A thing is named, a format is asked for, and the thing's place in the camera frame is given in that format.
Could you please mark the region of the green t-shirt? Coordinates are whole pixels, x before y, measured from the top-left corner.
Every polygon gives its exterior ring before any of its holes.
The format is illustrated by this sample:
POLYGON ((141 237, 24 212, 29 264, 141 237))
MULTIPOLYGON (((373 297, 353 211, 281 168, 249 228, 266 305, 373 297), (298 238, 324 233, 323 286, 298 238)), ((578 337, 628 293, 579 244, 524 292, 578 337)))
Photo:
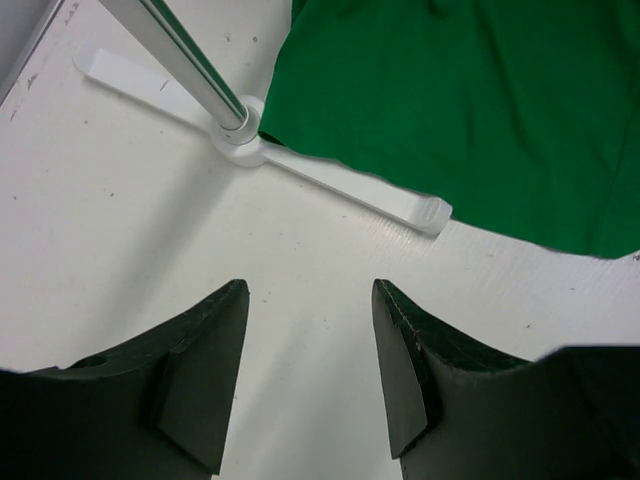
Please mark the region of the green t-shirt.
POLYGON ((557 251, 639 249, 635 1, 296 1, 261 135, 557 251))

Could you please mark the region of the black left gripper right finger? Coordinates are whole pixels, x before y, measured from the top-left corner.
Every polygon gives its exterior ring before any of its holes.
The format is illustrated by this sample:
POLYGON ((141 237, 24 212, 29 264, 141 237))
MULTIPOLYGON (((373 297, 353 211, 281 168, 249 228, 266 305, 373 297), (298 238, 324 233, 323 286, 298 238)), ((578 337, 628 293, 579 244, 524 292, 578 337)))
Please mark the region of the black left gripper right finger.
POLYGON ((635 479, 639 349, 527 361, 372 288, 390 454, 406 479, 635 479))

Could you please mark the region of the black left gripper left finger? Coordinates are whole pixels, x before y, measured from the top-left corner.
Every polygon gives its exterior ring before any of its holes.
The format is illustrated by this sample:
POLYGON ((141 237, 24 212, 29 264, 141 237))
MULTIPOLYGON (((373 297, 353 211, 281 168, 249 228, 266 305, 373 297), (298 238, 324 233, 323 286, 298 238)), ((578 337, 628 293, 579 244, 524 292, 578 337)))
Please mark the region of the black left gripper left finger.
POLYGON ((232 280, 67 368, 1 374, 5 479, 209 479, 220 473, 249 290, 232 280))

